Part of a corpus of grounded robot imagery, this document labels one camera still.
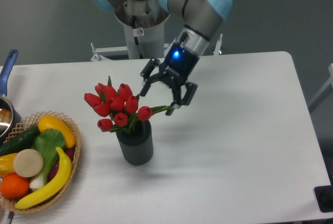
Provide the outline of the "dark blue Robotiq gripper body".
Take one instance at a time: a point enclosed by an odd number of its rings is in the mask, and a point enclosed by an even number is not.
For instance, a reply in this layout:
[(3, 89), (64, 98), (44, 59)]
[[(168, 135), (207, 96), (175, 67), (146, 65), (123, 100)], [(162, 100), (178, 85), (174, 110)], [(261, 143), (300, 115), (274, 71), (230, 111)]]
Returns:
[(159, 66), (151, 73), (152, 84), (162, 82), (170, 89), (176, 85), (180, 86), (183, 98), (186, 92), (185, 83), (189, 82), (188, 77), (198, 61), (198, 56), (184, 49), (180, 44), (174, 43), (164, 61), (160, 62)]

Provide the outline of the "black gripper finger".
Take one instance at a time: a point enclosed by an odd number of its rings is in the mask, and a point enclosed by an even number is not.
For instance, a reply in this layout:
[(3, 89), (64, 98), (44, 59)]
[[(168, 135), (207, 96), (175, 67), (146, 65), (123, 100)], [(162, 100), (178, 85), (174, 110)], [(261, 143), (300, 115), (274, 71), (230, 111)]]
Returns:
[(140, 75), (143, 78), (143, 88), (140, 91), (140, 96), (144, 97), (148, 90), (151, 87), (151, 83), (153, 78), (151, 77), (151, 73), (155, 68), (157, 68), (160, 64), (160, 60), (157, 58), (151, 58), (145, 67), (142, 69)]
[(181, 97), (181, 87), (180, 86), (173, 86), (171, 87), (172, 89), (172, 94), (173, 94), (173, 101), (169, 107), (169, 109), (166, 111), (167, 116), (171, 116), (173, 111), (175, 109), (179, 109), (181, 106), (189, 106), (194, 94), (198, 88), (198, 85), (192, 82), (186, 82), (185, 83), (186, 87), (186, 92), (183, 96)]

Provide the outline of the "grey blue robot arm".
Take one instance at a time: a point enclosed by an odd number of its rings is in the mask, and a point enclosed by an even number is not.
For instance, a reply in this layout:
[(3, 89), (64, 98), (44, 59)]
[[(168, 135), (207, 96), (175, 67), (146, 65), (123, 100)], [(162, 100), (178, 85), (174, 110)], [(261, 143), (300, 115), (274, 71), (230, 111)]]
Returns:
[(200, 56), (233, 5), (232, 0), (92, 0), (123, 25), (130, 59), (147, 59), (141, 71), (145, 96), (162, 82), (173, 94), (166, 114), (190, 104), (197, 85), (189, 82)]

